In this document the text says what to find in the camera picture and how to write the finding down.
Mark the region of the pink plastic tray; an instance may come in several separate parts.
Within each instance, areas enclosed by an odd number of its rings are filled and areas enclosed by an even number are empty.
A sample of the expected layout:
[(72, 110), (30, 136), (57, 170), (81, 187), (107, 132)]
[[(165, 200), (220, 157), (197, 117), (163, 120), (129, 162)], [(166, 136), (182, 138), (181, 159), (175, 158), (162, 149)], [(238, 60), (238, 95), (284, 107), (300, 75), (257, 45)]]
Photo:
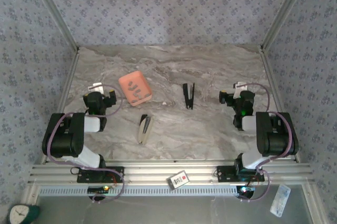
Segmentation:
[[(127, 101), (130, 103), (131, 106), (137, 106), (152, 98), (153, 95), (152, 89), (141, 71), (134, 71), (125, 76), (122, 76), (119, 78), (118, 82), (121, 86), (121, 89)], [(134, 96), (136, 90), (141, 90), (141, 92), (138, 93), (139, 94), (138, 97)]]

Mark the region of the black tongs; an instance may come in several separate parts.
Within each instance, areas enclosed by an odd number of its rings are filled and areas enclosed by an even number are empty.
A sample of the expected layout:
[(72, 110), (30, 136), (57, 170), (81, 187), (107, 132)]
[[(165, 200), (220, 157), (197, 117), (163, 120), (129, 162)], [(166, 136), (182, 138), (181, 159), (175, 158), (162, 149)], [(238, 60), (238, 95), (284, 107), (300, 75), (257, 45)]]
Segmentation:
[(189, 87), (187, 83), (183, 84), (183, 95), (185, 98), (185, 105), (187, 109), (193, 109), (194, 105), (195, 83)]

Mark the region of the small circuit board with led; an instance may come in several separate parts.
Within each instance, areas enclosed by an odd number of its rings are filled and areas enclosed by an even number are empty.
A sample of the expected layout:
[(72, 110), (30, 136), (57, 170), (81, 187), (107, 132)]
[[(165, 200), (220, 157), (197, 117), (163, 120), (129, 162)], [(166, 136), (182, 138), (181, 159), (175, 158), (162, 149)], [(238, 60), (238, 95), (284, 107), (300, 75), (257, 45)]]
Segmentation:
[(106, 194), (110, 190), (109, 186), (93, 186), (93, 187), (88, 187), (87, 193), (88, 194)]
[(237, 186), (236, 187), (239, 196), (251, 198), (254, 194), (254, 186)]

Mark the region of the white card with red mark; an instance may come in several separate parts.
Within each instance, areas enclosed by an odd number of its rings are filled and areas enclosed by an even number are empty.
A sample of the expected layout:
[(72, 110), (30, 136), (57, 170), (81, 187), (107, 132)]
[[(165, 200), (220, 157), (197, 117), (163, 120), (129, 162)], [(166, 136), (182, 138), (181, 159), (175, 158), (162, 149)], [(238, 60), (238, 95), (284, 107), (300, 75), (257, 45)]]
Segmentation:
[(171, 190), (176, 190), (190, 182), (187, 173), (182, 170), (166, 179)]

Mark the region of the clear plastic bag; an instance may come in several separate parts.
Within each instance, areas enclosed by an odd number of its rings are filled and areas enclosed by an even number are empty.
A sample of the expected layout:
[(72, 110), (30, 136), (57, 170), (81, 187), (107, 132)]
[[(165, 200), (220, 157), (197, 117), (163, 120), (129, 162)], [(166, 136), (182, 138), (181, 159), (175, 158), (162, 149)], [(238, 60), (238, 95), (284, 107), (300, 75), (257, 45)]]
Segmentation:
[(276, 195), (273, 199), (272, 205), (270, 207), (270, 213), (272, 213), (276, 217), (279, 218), (282, 217), (290, 193), (291, 188), (289, 188), (284, 184), (279, 185)]

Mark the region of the white clock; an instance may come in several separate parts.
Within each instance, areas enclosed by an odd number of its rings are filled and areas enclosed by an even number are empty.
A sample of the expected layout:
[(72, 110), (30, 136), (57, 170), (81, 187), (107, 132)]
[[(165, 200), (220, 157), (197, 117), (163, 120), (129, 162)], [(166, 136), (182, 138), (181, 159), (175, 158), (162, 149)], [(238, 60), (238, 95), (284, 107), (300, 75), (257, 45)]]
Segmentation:
[(29, 213), (29, 206), (23, 204), (17, 204), (13, 206), (9, 212), (10, 224), (23, 224)]

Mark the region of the aluminium table side rail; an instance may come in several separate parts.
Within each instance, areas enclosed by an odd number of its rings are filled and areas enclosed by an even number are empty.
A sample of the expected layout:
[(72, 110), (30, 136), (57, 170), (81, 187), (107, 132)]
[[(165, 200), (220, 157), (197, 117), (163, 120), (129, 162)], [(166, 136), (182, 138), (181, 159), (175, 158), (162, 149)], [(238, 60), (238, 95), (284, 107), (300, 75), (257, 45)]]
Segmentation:
[(265, 74), (267, 77), (267, 80), (269, 82), (269, 86), (270, 86), (270, 96), (272, 96), (272, 101), (270, 102), (270, 109), (269, 111), (274, 111), (274, 112), (278, 112), (281, 113), (283, 112), (283, 106), (281, 104), (281, 100), (279, 98), (277, 89), (276, 89), (276, 85), (274, 82), (274, 78), (272, 76), (272, 72), (271, 69), (269, 67), (269, 64), (267, 62), (267, 57), (265, 56), (263, 50), (261, 48), (259, 48), (259, 52), (260, 52), (260, 56), (262, 58), (262, 62), (263, 62), (263, 66), (264, 66), (264, 70), (265, 70)]
[(63, 113), (65, 106), (66, 106), (66, 100), (71, 88), (71, 84), (72, 84), (72, 80), (74, 77), (74, 73), (76, 70), (76, 66), (78, 63), (78, 58), (79, 58), (79, 54), (78, 54), (79, 48), (77, 48), (77, 50), (74, 53), (74, 57), (72, 59), (71, 65), (70, 65), (70, 69), (69, 72), (67, 74), (64, 86), (63, 86), (63, 90), (62, 90), (62, 94), (58, 103), (58, 107), (57, 107), (57, 113)]

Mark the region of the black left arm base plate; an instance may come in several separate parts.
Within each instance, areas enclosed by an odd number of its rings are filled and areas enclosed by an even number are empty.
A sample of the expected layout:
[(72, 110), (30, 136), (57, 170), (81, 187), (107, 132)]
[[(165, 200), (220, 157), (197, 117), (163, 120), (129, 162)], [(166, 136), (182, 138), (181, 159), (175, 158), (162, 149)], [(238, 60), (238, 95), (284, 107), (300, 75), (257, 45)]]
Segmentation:
[(77, 173), (77, 183), (122, 183), (123, 166), (107, 167), (108, 171), (83, 170)]

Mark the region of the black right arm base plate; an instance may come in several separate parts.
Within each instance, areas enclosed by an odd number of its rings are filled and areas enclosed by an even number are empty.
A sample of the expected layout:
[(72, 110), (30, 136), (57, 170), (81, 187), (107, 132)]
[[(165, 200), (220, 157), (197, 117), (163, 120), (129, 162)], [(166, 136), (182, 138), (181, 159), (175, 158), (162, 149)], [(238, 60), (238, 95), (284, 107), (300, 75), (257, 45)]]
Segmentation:
[(246, 168), (236, 168), (235, 166), (217, 166), (218, 182), (264, 182), (264, 175), (256, 170)]

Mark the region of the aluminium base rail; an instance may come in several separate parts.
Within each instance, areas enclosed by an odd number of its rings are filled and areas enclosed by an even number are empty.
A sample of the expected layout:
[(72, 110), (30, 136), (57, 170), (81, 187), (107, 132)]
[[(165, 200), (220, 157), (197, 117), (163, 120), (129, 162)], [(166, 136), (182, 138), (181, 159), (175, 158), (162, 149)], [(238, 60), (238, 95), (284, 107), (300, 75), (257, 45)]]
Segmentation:
[[(124, 179), (128, 186), (163, 186), (166, 179), (185, 171), (189, 185), (218, 185), (216, 167), (232, 165), (227, 160), (110, 160), (109, 166), (124, 167)], [(314, 182), (311, 167), (293, 159), (278, 159), (263, 166), (272, 184), (302, 184)], [(77, 168), (51, 162), (34, 165), (28, 182), (41, 186), (75, 185)]]

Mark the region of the aluminium corner post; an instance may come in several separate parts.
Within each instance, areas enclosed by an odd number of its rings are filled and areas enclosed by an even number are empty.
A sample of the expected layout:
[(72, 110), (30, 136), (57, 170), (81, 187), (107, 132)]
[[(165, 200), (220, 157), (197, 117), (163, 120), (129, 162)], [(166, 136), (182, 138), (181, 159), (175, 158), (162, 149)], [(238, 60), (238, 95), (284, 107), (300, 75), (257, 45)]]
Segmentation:
[(282, 25), (284, 24), (284, 21), (290, 14), (290, 11), (295, 5), (296, 1), (297, 0), (283, 1), (274, 21), (272, 22), (271, 27), (269, 28), (268, 32), (265, 35), (265, 38), (263, 39), (263, 42), (260, 45), (262, 52), (266, 53), (270, 49), (272, 43), (277, 37)]
[(62, 33), (63, 37), (67, 41), (67, 43), (71, 46), (73, 50), (77, 51), (78, 46), (70, 32), (70, 29), (66, 25), (60, 11), (58, 10), (55, 2), (53, 0), (42, 0), (42, 1), (44, 5), (46, 6), (48, 12), (50, 13), (51, 17), (53, 18), (58, 29)]

